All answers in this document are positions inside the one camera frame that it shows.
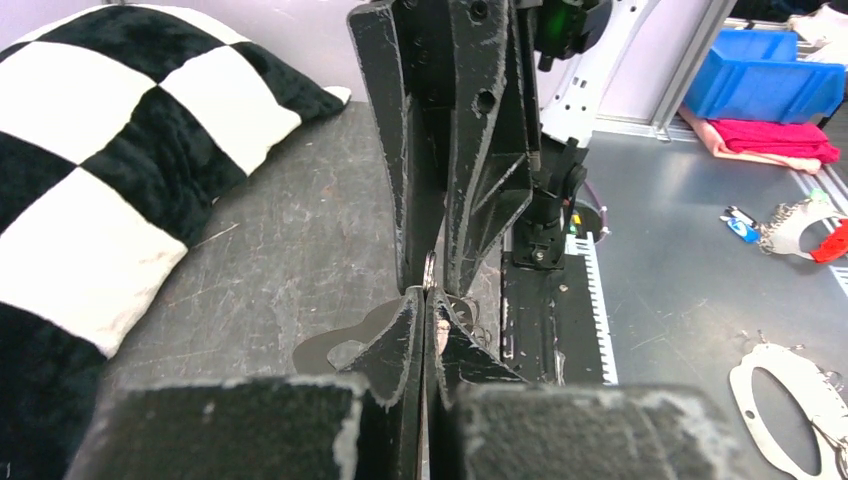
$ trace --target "checkered pillow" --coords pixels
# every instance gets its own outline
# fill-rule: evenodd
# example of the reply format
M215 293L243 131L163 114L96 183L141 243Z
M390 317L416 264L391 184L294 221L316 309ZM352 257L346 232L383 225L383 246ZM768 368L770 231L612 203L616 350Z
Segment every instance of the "checkered pillow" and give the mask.
M9 422L96 378L214 200L348 98L185 8L96 7L0 51L0 466L38 431Z

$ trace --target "plastic crate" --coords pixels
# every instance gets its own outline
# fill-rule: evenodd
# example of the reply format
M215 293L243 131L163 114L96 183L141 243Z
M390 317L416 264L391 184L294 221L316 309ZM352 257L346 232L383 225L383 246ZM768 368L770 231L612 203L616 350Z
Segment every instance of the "plastic crate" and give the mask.
M701 118L806 123L842 103L845 66L798 61L794 32L722 30L683 103Z

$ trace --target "metal ring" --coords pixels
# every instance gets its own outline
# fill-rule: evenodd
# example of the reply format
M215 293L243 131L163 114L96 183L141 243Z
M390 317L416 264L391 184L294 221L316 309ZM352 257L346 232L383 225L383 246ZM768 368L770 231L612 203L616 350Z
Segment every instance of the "metal ring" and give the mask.
M436 252L432 250L424 259L424 282L421 285L425 292L436 286Z

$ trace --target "gray table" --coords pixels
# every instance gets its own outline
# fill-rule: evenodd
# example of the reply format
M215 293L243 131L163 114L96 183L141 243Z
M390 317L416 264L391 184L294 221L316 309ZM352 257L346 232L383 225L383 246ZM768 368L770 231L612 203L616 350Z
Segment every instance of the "gray table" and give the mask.
M299 342L397 296L368 107L301 128L273 157L219 202L208 240L130 333L103 395L164 378L293 373ZM826 268L762 255L717 216L736 204L765 219L800 199L800 188L782 169L715 160L693 143L599 134L587 165L613 232L598 255L621 382L700 387L748 446L753 478L782 478L757 454L730 396L727 374L752 346L741 331L804 343L805 356L848 373L848 299ZM495 334L497 264L495 255L472 288ZM356 346L337 350L342 361ZM767 422L782 419L778 441L813 463L809 429L780 390L766 393L760 408Z

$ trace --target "folded cloth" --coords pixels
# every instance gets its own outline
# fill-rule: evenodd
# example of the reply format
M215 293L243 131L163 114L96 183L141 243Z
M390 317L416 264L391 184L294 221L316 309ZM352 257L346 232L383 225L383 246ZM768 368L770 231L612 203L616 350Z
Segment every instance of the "folded cloth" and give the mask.
M746 120L707 120L730 150L768 153L795 158L817 158L822 163L839 161L839 149L811 123L782 125Z
M815 175L821 169L821 161L816 158L793 158L781 155L771 155L767 153L741 152L736 153L724 143L718 131L710 125L710 122L703 118L698 118L692 113L692 110L681 106L680 116L686 120L686 123L692 126L692 130L704 142L707 150L716 158L725 158L728 160L741 160L746 162L765 163L767 165L780 165L789 167L794 170L807 172L810 175Z

